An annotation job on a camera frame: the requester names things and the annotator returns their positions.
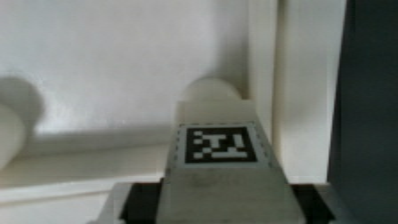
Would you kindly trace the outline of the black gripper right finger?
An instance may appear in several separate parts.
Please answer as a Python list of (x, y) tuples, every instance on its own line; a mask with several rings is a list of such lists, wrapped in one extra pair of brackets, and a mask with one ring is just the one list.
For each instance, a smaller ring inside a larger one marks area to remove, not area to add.
[(329, 184), (294, 184), (306, 224), (351, 224), (351, 214)]

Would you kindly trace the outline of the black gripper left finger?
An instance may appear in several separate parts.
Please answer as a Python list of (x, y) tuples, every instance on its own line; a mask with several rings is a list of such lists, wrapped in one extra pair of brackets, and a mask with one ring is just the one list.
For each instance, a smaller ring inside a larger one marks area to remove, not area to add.
[(114, 185), (95, 224), (157, 224), (164, 180)]

